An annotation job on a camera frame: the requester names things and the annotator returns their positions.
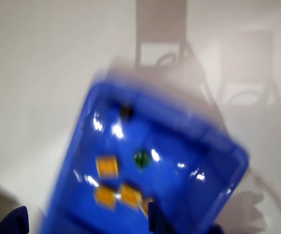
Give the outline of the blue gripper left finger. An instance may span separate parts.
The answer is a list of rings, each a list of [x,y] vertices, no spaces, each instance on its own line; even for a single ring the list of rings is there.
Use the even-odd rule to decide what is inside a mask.
[[[26,206],[12,210],[0,222],[0,234],[28,234],[29,231],[29,217]]]

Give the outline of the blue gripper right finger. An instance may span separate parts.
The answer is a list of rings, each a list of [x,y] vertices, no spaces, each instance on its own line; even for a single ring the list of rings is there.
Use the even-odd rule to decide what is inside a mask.
[[[154,234],[176,234],[171,221],[155,202],[148,203],[149,231]]]

